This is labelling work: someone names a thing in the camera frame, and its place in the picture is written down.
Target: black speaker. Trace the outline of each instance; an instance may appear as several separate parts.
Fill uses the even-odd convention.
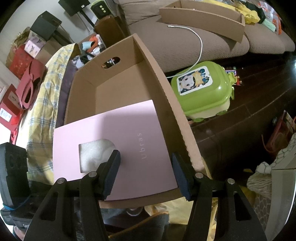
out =
[[[93,11],[93,13],[98,19],[102,19],[103,17],[106,17],[112,14],[109,7],[105,3],[105,1],[99,1],[99,2],[96,2],[95,4],[93,3],[91,5],[91,10]]]
[[[31,30],[45,41],[48,41],[61,25],[61,23],[61,20],[53,16],[48,11],[45,11],[35,20]]]
[[[89,4],[90,2],[88,0],[59,0],[59,5],[61,5],[71,17]]]
[[[0,194],[3,204],[17,208],[31,194],[27,178],[26,149],[10,143],[0,145]]]

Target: blue cable tie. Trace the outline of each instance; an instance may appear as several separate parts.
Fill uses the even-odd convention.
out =
[[[30,197],[31,197],[31,195],[29,195],[29,196],[26,198],[26,200],[23,201],[23,202],[22,202],[18,207],[16,207],[16,208],[11,208],[11,207],[6,206],[6,205],[4,205],[4,204],[3,204],[3,207],[4,207],[5,209],[9,210],[9,211],[14,211],[14,210],[20,208],[21,206],[23,206],[23,205],[29,200]]]

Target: cardboard box handle hole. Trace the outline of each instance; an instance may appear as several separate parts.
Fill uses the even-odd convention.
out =
[[[102,64],[102,68],[103,69],[108,69],[111,68],[112,66],[118,64],[120,62],[120,58],[119,57],[113,57],[112,59],[109,59],[108,61],[106,61],[105,63]]]

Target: cardboard box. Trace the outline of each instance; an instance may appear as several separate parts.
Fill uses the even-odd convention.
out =
[[[108,69],[111,58],[120,61]],[[134,34],[89,61],[73,79],[65,124],[127,105],[153,100],[168,152],[178,152],[196,171],[204,164],[184,112],[159,65]],[[100,202],[101,208],[140,207],[181,197],[178,188],[146,197]]]
[[[163,23],[201,28],[242,42],[244,16],[231,9],[199,1],[179,0],[160,8],[159,12]]]
[[[35,59],[39,60],[45,65],[61,47],[62,46],[55,39],[51,38],[41,48]]]

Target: cartoon girl sticker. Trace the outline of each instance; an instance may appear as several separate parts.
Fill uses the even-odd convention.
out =
[[[177,78],[178,91],[180,95],[199,90],[212,84],[212,78],[206,66],[195,69]]]

